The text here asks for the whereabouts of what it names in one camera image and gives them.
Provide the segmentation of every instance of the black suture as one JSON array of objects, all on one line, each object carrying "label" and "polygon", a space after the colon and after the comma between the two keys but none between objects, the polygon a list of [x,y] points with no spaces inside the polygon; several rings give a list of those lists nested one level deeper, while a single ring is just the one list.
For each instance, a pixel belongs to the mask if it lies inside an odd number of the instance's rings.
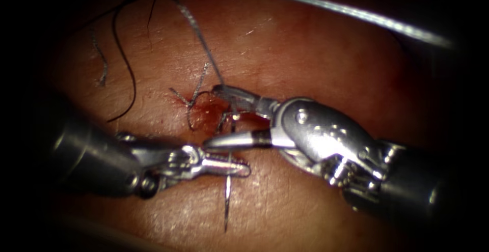
[{"label": "black suture", "polygon": [[153,0],[153,4],[151,4],[151,11],[149,12],[148,23],[146,23],[146,31],[148,32],[148,41],[151,52],[153,52],[153,42],[151,42],[151,37],[149,36],[149,22],[151,21],[151,17],[153,16],[154,5],[156,4],[156,0]]}]

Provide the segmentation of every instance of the metallic surface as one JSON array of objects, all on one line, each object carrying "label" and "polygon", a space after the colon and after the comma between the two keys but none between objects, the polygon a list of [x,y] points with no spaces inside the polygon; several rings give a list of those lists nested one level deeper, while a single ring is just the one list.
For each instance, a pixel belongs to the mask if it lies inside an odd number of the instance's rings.
[{"label": "metallic surface", "polygon": [[461,222],[465,200],[457,176],[445,165],[447,156],[391,142],[379,142],[379,147],[390,158],[385,178],[374,188],[351,184],[343,189],[350,205],[417,231]]},{"label": "metallic surface", "polygon": [[250,167],[236,158],[203,151],[171,137],[138,138],[130,133],[119,134],[147,171],[162,177],[161,189],[181,180],[191,180],[202,174],[247,177]]},{"label": "metallic surface", "polygon": [[39,182],[56,180],[70,188],[113,197],[139,191],[143,169],[129,147],[81,115],[69,100],[39,92],[33,100],[32,173]]},{"label": "metallic surface", "polygon": [[[301,170],[342,187],[354,209],[404,228],[439,227],[450,219],[448,213],[460,215],[460,207],[453,207],[460,196],[447,193],[453,180],[440,172],[440,157],[376,141],[347,115],[309,98],[292,98],[274,109],[270,129],[260,131],[273,133],[269,141],[257,141],[254,132],[245,132],[211,138],[204,146],[229,150],[239,141],[235,148],[249,149],[268,142]],[[295,146],[282,147],[275,139],[288,139]],[[452,190],[460,194],[459,188]]]},{"label": "metallic surface", "polygon": [[385,167],[374,139],[358,123],[333,108],[307,98],[290,99],[277,109],[272,125],[283,129],[296,148],[311,160],[303,169],[312,169],[332,185],[343,181],[346,174],[342,170],[345,165],[351,166],[351,162],[382,178]]},{"label": "metallic surface", "polygon": [[232,97],[221,95],[223,99],[250,102],[242,106],[261,117],[271,117],[270,128],[208,139],[203,143],[206,150],[277,148],[290,163],[327,179],[331,185],[346,184],[357,167],[374,178],[383,177],[386,167],[375,148],[375,140],[345,114],[308,98],[293,98],[279,104],[240,88],[228,89],[235,92]]}]

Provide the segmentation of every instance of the suture needle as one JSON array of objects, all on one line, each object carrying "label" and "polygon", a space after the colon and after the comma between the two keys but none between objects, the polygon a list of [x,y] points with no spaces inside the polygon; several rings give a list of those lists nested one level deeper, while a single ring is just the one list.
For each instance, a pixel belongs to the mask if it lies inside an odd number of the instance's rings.
[{"label": "suture needle", "polygon": [[[231,132],[234,133],[236,131],[236,120],[239,119],[239,115],[233,115],[231,119]],[[232,159],[232,151],[229,151],[228,162],[231,162]],[[224,233],[228,230],[228,221],[229,221],[229,201],[231,198],[231,176],[226,177],[226,201],[224,205]]]}]

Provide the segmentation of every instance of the blood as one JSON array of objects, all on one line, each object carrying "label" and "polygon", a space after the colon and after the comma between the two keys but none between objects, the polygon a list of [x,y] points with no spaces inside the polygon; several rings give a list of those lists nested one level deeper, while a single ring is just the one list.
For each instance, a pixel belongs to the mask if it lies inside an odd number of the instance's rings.
[{"label": "blood", "polygon": [[[204,132],[210,137],[216,135],[216,128],[225,111],[228,111],[229,103],[214,96],[203,94],[197,98],[196,104],[190,110],[190,123],[194,131]],[[223,124],[221,133],[229,133],[231,129],[231,117],[228,116]],[[253,113],[241,114],[237,121],[237,131],[265,129],[269,126],[269,120],[261,118]]]}]

